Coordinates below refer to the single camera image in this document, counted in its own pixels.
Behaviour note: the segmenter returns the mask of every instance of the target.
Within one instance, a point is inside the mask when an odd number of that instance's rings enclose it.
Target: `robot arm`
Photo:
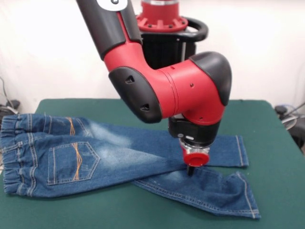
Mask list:
[[[226,58],[204,52],[154,70],[145,60],[130,0],[76,1],[120,97],[143,122],[169,118],[170,133],[180,138],[185,163],[206,164],[207,149],[230,96]]]

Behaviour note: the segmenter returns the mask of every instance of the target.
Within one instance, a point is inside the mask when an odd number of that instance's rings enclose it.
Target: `blue jeans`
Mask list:
[[[218,136],[192,177],[167,131],[21,114],[3,119],[0,142],[7,194],[51,198],[132,182],[215,215],[261,217],[243,174],[209,168],[248,166],[240,136]]]

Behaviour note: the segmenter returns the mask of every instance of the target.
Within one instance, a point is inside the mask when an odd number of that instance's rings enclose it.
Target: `black joint cover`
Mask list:
[[[170,117],[168,119],[168,130],[171,136],[182,138],[185,143],[194,147],[210,146],[217,136],[219,126],[220,122],[214,125],[196,125],[185,118]]]
[[[121,11],[123,22],[129,39],[142,45],[141,32],[138,26],[136,15],[133,11],[132,2],[128,0],[128,6]]]
[[[145,123],[158,123],[162,111],[158,98],[146,78],[133,68],[119,67],[109,73],[114,88],[131,109]]]
[[[104,10],[96,0],[76,0],[95,47],[102,60],[113,48],[124,44],[126,38],[118,15]]]
[[[232,86],[232,71],[228,60],[217,52],[203,52],[190,57],[214,82],[220,100],[227,106]]]

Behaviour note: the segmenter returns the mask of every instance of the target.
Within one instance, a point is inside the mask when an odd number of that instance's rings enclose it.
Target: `table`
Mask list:
[[[139,121],[121,100],[41,101],[39,114],[82,116],[116,125],[166,129]],[[131,184],[56,199],[7,196],[0,177],[0,227],[8,229],[299,229],[305,227],[305,158],[265,101],[230,101],[219,134],[242,135],[260,220],[216,217]],[[215,168],[230,174],[237,168]]]

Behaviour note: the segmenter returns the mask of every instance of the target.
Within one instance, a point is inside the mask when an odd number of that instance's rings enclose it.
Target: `back pocket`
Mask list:
[[[48,185],[89,180],[100,159],[88,142],[50,148]]]

